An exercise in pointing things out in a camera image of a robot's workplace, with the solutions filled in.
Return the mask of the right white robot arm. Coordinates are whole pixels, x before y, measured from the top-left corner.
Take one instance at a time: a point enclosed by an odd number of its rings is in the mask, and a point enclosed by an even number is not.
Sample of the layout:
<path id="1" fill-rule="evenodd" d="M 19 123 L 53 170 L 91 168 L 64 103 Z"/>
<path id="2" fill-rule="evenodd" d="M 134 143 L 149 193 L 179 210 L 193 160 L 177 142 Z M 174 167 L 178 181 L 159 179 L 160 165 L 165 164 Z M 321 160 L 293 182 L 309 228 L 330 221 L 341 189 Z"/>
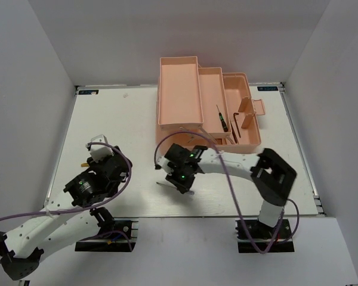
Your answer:
<path id="1" fill-rule="evenodd" d="M 278 232 L 280 214 L 297 177 L 296 171 L 270 148 L 258 154 L 238 154 L 216 152 L 201 145 L 188 150 L 172 144 L 156 160 L 155 168 L 164 170 L 165 179 L 182 194 L 190 191 L 198 173 L 218 173 L 253 182 L 263 198 L 257 229 L 266 238 Z"/>

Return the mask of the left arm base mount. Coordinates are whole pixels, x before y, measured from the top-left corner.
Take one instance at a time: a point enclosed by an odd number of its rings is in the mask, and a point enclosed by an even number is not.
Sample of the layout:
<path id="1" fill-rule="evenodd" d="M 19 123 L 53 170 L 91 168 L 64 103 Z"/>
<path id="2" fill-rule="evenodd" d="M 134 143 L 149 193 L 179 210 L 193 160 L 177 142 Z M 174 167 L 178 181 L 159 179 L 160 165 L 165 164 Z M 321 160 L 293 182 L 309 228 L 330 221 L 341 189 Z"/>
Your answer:
<path id="1" fill-rule="evenodd" d="M 138 236 L 137 219 L 114 219 L 109 226 L 101 227 L 98 234 L 78 241 L 76 252 L 130 253 Z"/>

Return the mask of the black green screwdriver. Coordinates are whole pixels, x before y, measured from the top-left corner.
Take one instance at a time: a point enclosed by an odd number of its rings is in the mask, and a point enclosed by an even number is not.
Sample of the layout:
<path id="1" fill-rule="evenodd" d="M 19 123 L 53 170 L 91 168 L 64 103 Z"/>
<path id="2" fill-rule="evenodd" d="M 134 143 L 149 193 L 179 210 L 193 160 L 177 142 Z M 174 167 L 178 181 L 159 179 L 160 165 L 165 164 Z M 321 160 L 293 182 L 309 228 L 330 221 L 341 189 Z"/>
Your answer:
<path id="1" fill-rule="evenodd" d="M 221 122 L 221 125 L 222 125 L 222 128 L 223 128 L 223 131 L 228 132 L 229 128 L 228 128 L 227 123 L 226 123 L 226 121 L 224 119 L 224 116 L 223 116 L 222 112 L 220 111 L 218 105 L 216 105 L 216 106 L 217 106 L 218 116 L 219 116 L 219 119 L 220 119 L 220 122 Z"/>

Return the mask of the long brown hex key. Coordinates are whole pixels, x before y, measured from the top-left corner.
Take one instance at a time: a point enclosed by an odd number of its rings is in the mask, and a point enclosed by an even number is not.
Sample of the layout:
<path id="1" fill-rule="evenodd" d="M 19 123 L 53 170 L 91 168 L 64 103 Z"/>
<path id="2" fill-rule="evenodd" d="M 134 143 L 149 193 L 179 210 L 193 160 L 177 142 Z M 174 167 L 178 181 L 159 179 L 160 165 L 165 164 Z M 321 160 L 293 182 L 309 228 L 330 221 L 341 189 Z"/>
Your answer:
<path id="1" fill-rule="evenodd" d="M 241 138 L 240 128 L 239 128 L 238 120 L 237 120 L 237 116 L 238 116 L 238 115 L 239 115 L 238 112 L 234 112 L 234 113 L 233 113 L 233 119 L 234 119 L 234 123 L 235 123 L 235 125 L 236 125 L 236 129 L 237 129 L 238 136 L 239 136 L 239 138 Z"/>

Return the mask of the pink plastic toolbox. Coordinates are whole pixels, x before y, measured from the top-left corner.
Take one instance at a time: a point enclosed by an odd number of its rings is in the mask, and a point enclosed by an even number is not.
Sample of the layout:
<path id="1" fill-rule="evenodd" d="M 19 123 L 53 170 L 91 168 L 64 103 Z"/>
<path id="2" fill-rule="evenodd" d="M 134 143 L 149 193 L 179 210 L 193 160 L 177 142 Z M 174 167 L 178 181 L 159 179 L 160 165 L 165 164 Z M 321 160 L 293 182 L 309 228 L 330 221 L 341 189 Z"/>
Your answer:
<path id="1" fill-rule="evenodd" d="M 245 73 L 201 67 L 196 56 L 160 58 L 156 104 L 156 143 L 164 154 L 172 144 L 192 149 L 231 137 L 234 145 L 216 145 L 228 152 L 249 154 L 261 144 L 258 116 L 262 100 L 251 96 Z M 224 132 L 217 106 L 229 128 Z M 238 112 L 239 138 L 233 113 Z"/>

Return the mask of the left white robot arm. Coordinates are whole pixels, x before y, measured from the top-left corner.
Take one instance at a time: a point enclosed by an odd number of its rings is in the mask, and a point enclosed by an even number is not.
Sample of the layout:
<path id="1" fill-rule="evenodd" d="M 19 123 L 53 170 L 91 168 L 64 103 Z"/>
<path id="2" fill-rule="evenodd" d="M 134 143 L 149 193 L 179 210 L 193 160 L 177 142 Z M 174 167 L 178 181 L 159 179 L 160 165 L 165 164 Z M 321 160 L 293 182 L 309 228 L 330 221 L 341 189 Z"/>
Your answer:
<path id="1" fill-rule="evenodd" d="M 21 280 L 53 253 L 80 240 L 129 237 L 104 205 L 117 197 L 131 179 L 131 161 L 118 146 L 103 142 L 87 145 L 86 170 L 68 182 L 29 220 L 0 231 L 0 265 L 13 280 Z"/>

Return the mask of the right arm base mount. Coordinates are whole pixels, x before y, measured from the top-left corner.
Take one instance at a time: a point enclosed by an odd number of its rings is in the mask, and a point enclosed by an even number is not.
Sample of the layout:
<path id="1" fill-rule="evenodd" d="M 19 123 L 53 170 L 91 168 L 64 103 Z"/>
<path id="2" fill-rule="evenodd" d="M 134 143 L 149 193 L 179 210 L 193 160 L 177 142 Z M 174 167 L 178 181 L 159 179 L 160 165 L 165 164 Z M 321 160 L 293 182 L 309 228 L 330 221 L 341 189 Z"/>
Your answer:
<path id="1" fill-rule="evenodd" d="M 270 240 L 275 232 L 275 228 L 270 228 L 256 219 L 245 220 L 249 233 L 254 242 L 261 251 L 264 251 L 269 245 Z M 240 254 L 257 253 L 253 248 L 250 240 L 245 234 L 241 220 L 236 221 L 235 230 L 237 232 L 237 249 Z M 291 226 L 288 219 L 282 220 L 281 227 L 277 233 L 277 237 L 272 244 L 269 253 L 293 253 L 295 251 L 292 238 Z"/>

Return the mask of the blue handled screwdriver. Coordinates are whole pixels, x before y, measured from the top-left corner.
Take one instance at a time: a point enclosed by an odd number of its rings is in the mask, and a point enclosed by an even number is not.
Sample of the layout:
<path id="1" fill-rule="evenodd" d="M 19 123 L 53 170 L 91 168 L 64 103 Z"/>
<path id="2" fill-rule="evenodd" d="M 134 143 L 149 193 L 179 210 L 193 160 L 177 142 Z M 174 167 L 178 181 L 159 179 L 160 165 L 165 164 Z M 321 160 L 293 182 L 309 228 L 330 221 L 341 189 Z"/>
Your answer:
<path id="1" fill-rule="evenodd" d="M 173 185 L 168 185 L 168 184 L 164 184 L 164 183 L 161 183 L 161 182 L 156 182 L 156 184 L 159 185 L 159 186 L 165 187 L 165 188 L 174 189 L 174 190 L 178 191 L 180 194 L 188 194 L 188 195 L 194 195 L 195 194 L 195 192 L 192 191 L 192 190 L 180 191 L 177 187 L 175 187 Z"/>

